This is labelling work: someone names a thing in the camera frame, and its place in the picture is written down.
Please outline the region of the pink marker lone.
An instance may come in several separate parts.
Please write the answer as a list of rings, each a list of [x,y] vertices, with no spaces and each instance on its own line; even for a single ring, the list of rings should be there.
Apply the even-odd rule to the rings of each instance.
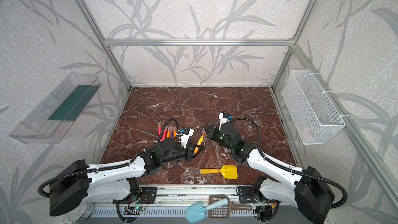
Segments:
[[[168,133],[169,133],[169,127],[166,127],[163,133],[162,141],[164,141],[168,137]]]

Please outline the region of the pink marker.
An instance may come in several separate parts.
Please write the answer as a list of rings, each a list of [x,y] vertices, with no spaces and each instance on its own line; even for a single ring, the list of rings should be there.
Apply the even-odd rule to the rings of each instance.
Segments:
[[[160,136],[162,134],[162,126],[161,123],[158,123],[158,135]]]

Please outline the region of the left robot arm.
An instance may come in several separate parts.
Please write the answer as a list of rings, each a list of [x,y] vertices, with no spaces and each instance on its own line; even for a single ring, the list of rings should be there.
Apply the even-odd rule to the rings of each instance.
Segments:
[[[52,217],[67,214],[90,202],[125,200],[137,193],[133,181],[153,175],[170,162],[196,158],[203,145],[178,145],[167,138],[134,158],[108,164],[86,164],[84,159],[73,162],[56,177],[38,187],[38,194],[49,199]]]

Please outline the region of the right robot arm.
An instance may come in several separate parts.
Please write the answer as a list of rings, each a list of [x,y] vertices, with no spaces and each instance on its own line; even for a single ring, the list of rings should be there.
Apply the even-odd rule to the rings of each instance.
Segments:
[[[323,224],[330,209],[344,205],[348,199],[343,186],[322,177],[315,168],[288,165],[243,141],[231,122],[206,126],[204,131],[208,139],[228,149],[233,160],[268,175],[252,186],[261,201],[289,204],[313,224]]]

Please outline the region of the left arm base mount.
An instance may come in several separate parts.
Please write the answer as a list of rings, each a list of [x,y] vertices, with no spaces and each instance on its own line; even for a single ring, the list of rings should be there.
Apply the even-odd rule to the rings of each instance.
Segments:
[[[124,200],[128,204],[154,204],[157,187],[143,187],[140,192],[130,193]]]

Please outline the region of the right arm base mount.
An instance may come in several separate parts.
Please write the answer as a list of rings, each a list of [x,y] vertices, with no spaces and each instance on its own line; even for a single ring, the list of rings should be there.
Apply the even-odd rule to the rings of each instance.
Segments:
[[[257,204],[272,206],[273,204],[279,205],[280,202],[274,199],[267,199],[259,190],[253,189],[251,186],[238,186],[236,193],[239,197],[240,203]]]

